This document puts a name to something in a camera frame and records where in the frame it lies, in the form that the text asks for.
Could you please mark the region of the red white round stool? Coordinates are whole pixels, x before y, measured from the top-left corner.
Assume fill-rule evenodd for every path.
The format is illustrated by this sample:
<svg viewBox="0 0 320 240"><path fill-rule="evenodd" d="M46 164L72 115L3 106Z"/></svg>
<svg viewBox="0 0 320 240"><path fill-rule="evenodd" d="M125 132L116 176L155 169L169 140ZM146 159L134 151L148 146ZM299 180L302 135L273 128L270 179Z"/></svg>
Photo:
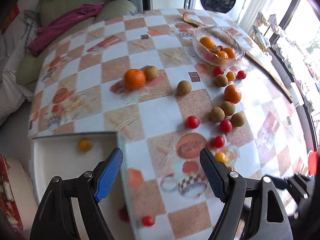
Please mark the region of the red white round stool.
<svg viewBox="0 0 320 240"><path fill-rule="evenodd" d="M31 179L21 163L1 155L1 211L11 228L28 239L37 211Z"/></svg>

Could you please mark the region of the yellow-orange cherry tomato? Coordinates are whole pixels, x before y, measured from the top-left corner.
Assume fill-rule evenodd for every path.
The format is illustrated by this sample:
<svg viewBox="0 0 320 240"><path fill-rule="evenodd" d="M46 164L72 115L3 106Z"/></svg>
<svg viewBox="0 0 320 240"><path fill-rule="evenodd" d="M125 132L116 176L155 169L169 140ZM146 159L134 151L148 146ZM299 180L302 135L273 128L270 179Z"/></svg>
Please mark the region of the yellow-orange cherry tomato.
<svg viewBox="0 0 320 240"><path fill-rule="evenodd" d="M223 152L216 152L214 157L219 162L224 164L228 163L228 157Z"/></svg>

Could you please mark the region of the red cherry tomato by cluster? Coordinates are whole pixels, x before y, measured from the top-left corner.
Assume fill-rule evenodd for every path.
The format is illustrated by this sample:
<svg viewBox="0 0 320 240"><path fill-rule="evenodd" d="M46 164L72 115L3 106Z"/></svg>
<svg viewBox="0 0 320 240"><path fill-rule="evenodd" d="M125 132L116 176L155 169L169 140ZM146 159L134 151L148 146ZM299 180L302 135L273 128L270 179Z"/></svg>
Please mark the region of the red cherry tomato by cluster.
<svg viewBox="0 0 320 240"><path fill-rule="evenodd" d="M229 133L233 129L232 123L229 120L222 120L219 124L219 131L222 133Z"/></svg>

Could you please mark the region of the large orange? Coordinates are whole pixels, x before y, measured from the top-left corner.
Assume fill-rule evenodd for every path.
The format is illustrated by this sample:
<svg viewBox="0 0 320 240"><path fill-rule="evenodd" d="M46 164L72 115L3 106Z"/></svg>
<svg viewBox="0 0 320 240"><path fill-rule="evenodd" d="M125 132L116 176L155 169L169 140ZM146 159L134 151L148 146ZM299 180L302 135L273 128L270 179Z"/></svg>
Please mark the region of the large orange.
<svg viewBox="0 0 320 240"><path fill-rule="evenodd" d="M128 89L140 89L145 82L145 74L140 69L130 69L124 75L124 84Z"/></svg>
<svg viewBox="0 0 320 240"><path fill-rule="evenodd" d="M229 101L233 104L240 102L242 94L238 87L235 85L228 85L224 91L224 98L226 101Z"/></svg>

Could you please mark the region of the magenta cloth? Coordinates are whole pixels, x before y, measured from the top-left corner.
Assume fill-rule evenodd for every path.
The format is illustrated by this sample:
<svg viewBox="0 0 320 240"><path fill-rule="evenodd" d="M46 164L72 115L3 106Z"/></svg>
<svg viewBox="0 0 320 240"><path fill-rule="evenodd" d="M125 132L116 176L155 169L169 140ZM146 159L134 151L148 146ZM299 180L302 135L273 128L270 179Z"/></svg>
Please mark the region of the magenta cloth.
<svg viewBox="0 0 320 240"><path fill-rule="evenodd" d="M78 23L97 16L104 3L83 4L81 7L70 10L56 18L45 27L39 27L37 37L28 46L33 56L39 56L55 39Z"/></svg>

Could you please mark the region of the red cherry tomato lower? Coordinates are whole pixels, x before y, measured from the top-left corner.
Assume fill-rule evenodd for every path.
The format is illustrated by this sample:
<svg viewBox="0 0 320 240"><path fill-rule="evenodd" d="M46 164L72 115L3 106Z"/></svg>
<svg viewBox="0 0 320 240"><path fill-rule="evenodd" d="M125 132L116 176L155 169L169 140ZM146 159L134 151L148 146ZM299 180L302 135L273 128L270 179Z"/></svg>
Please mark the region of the red cherry tomato lower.
<svg viewBox="0 0 320 240"><path fill-rule="evenodd" d="M215 148L222 148L225 145L225 139L223 136L216 136L211 140L211 145Z"/></svg>

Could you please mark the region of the brown longan beside left orange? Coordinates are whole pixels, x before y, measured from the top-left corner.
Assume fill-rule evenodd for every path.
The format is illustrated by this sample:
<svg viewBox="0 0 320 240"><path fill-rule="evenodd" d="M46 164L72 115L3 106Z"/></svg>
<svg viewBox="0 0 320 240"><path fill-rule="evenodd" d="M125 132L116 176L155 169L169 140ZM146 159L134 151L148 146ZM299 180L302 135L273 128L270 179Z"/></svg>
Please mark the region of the brown longan beside left orange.
<svg viewBox="0 0 320 240"><path fill-rule="evenodd" d="M152 65L146 66L144 68L144 74L145 74L146 80L151 81L157 77L158 69Z"/></svg>

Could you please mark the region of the checkered fruit-print tablecloth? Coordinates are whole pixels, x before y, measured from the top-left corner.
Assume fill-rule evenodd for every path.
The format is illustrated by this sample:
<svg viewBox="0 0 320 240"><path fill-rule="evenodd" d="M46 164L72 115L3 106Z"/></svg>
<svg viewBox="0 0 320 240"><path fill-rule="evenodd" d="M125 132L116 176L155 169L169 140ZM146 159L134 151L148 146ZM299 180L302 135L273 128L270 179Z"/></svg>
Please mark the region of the checkered fruit-print tablecloth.
<svg viewBox="0 0 320 240"><path fill-rule="evenodd" d="M29 135L116 132L126 139L121 167L135 239L207 239L222 211L199 153L220 135L210 118L224 100L213 66L192 44L183 10L155 10L102 21L49 48L37 82ZM155 66L158 75L128 89L124 75ZM187 80L189 94L177 94ZM196 116L196 129L185 127ZM155 217L151 227L144 216Z"/></svg>

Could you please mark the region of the red tomato at tray edge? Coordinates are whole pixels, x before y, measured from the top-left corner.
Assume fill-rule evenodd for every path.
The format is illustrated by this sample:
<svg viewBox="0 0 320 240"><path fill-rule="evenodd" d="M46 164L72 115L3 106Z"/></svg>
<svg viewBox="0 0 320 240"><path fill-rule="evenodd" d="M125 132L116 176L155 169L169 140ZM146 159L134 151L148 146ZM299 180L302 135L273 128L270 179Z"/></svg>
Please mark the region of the red tomato at tray edge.
<svg viewBox="0 0 320 240"><path fill-rule="evenodd" d="M154 226L155 222L155 217L152 216L144 216L141 220L142 225L146 227Z"/></svg>

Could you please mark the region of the wooden back scratcher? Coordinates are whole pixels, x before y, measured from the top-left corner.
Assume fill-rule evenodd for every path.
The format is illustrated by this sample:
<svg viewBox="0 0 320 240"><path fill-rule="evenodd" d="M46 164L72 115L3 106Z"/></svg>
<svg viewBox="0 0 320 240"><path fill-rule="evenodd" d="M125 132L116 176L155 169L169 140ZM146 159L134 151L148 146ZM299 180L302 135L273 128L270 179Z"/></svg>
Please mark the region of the wooden back scratcher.
<svg viewBox="0 0 320 240"><path fill-rule="evenodd" d="M191 19L189 14L190 12L188 11L183 13L182 18L184 22L191 24L195 27L207 27L207 25ZM263 71L268 76L268 78L278 87L278 89L286 96L287 100L293 103L293 96L291 95L289 90L284 86L284 84L280 82L275 76L273 76L273 74L269 72L254 55L252 55L249 51L245 49L243 49L243 51L244 51L245 57L247 57L249 61L251 61L252 63L255 63L260 68L260 70Z"/></svg>

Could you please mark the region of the red cherry tomato near bowl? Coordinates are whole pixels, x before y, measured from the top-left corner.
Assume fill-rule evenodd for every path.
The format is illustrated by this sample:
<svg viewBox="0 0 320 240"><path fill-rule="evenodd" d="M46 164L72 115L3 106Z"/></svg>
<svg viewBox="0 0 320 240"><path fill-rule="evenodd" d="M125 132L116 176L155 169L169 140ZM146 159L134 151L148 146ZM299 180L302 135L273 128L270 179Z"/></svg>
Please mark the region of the red cherry tomato near bowl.
<svg viewBox="0 0 320 240"><path fill-rule="evenodd" d="M223 75L224 74L224 69L222 67L214 67L213 69L213 75L217 76L217 75Z"/></svg>

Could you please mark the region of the striped grey blanket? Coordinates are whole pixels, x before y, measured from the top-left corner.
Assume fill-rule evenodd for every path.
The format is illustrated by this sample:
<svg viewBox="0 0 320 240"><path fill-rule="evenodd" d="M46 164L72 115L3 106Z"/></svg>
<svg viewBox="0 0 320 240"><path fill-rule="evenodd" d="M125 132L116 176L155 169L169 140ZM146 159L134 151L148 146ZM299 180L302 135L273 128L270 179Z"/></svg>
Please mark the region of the striped grey blanket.
<svg viewBox="0 0 320 240"><path fill-rule="evenodd" d="M16 4L1 26L1 123L33 96L36 83L19 85L17 74L39 26L39 3L23 10Z"/></svg>

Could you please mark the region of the red cherry tomato far right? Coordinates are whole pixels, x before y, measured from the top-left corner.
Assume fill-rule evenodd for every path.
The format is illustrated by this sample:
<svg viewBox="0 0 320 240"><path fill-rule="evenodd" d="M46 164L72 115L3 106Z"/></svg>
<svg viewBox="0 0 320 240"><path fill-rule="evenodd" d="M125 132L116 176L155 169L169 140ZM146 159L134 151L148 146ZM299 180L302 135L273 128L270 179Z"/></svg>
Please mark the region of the red cherry tomato far right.
<svg viewBox="0 0 320 240"><path fill-rule="evenodd" d="M246 76L247 76L247 74L243 70L240 70L240 71L238 71L236 78L238 80L243 80L246 78Z"/></svg>

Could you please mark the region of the orange in bowl front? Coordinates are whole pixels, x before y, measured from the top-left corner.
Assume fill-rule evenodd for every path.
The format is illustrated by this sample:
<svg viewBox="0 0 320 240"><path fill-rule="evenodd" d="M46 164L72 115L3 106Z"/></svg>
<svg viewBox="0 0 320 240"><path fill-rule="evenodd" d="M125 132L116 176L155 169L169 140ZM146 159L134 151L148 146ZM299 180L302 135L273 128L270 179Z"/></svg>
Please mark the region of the orange in bowl front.
<svg viewBox="0 0 320 240"><path fill-rule="evenodd" d="M228 54L227 54L225 51L223 51L223 50L217 51L217 52L216 52L216 55L217 55L219 58L222 58L222 59L228 59L228 58L229 58L229 57L228 57Z"/></svg>

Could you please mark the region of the brown longan cluster left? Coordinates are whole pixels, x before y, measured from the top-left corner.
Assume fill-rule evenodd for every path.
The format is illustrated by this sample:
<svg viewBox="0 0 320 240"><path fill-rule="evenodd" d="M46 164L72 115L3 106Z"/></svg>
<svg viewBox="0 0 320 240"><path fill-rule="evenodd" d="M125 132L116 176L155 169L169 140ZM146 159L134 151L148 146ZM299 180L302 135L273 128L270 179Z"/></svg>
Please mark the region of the brown longan cluster left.
<svg viewBox="0 0 320 240"><path fill-rule="evenodd" d="M221 122L225 118L225 113L220 107L213 107L210 111L210 118L213 122Z"/></svg>

